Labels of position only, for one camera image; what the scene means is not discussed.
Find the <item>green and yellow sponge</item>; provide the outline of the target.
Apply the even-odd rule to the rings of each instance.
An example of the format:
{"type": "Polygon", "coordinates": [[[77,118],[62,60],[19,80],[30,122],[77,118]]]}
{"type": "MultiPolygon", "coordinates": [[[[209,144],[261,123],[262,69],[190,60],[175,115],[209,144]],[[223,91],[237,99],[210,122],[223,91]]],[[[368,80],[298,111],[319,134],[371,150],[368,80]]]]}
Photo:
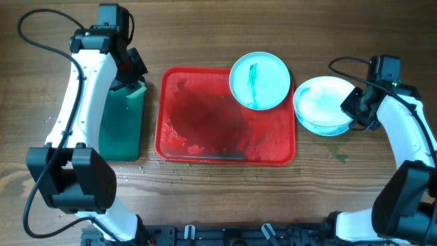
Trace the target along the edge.
{"type": "Polygon", "coordinates": [[[135,86],[134,86],[133,91],[131,93],[129,93],[128,95],[126,95],[126,97],[128,99],[131,99],[131,100],[136,99],[136,98],[140,97],[141,95],[143,95],[146,92],[146,90],[147,90],[147,88],[146,88],[145,83],[142,81],[137,81],[135,86]]]}

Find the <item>white plate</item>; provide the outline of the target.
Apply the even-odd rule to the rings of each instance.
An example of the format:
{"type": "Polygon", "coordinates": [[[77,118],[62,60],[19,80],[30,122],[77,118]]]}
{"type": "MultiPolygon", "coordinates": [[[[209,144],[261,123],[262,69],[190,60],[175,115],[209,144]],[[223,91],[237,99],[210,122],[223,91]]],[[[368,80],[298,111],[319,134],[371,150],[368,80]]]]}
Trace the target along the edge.
{"type": "Polygon", "coordinates": [[[281,104],[292,87],[284,62],[271,53],[256,51],[243,55],[231,67],[229,88],[244,107],[263,111],[281,104]]]}
{"type": "Polygon", "coordinates": [[[294,92],[296,115],[317,126],[341,126],[352,118],[341,110],[354,86],[338,77],[322,76],[302,83],[294,92]]]}

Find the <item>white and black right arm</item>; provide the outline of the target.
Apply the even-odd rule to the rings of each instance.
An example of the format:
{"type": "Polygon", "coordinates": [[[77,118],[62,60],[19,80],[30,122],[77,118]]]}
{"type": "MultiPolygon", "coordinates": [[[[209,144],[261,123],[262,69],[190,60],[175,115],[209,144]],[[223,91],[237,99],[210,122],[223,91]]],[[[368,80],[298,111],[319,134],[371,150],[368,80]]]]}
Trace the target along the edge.
{"type": "Polygon", "coordinates": [[[383,244],[399,240],[436,244],[436,204],[423,202],[424,193],[436,197],[436,141],[423,115],[416,92],[385,96],[376,111],[393,150],[397,171],[373,206],[356,212],[332,212],[320,236],[343,245],[383,244]]]}

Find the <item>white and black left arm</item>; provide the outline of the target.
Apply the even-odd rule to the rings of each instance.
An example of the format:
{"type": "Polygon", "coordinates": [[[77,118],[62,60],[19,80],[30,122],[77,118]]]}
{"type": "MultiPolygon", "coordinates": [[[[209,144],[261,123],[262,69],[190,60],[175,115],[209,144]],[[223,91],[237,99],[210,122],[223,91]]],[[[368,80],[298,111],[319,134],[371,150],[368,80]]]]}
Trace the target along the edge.
{"type": "Polygon", "coordinates": [[[144,91],[147,72],[128,30],[117,25],[77,29],[70,39],[70,79],[57,121],[41,148],[30,148],[26,165],[35,180],[23,212],[23,227],[33,238],[49,238],[89,221],[111,243],[145,243],[141,218],[116,197],[115,172],[100,156],[100,125],[110,91],[123,87],[144,91]],[[77,220],[46,234],[29,226],[36,193],[49,208],[77,220]]]}

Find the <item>red plastic tray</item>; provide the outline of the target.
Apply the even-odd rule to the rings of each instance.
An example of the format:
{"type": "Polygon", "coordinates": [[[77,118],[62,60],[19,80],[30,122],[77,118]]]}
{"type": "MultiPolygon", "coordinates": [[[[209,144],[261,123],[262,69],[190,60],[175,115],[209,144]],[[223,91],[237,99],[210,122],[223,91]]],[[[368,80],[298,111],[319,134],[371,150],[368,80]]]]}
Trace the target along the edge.
{"type": "Polygon", "coordinates": [[[296,154],[292,92],[276,107],[241,105],[230,68],[174,66],[162,76],[154,147],[166,161],[281,166],[296,154]]]}

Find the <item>black tub of green water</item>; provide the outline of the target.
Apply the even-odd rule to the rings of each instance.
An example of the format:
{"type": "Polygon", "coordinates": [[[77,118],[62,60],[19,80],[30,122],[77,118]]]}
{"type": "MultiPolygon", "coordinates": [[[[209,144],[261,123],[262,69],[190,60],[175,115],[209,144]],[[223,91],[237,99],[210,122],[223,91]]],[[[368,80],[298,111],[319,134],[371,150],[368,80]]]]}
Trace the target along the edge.
{"type": "Polygon", "coordinates": [[[100,125],[99,150],[106,161],[135,161],[139,157],[145,93],[136,99],[124,87],[110,91],[100,125]]]}

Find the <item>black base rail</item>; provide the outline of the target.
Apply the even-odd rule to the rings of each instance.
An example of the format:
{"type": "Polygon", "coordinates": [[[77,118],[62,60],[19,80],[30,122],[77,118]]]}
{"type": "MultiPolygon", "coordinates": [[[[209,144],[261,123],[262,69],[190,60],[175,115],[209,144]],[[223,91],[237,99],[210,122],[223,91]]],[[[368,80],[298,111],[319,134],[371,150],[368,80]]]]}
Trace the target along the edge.
{"type": "Polygon", "coordinates": [[[224,246],[224,245],[321,245],[319,225],[204,227],[186,225],[144,226],[140,235],[130,241],[110,241],[97,229],[84,229],[81,244],[92,245],[153,245],[153,246],[224,246]]]}

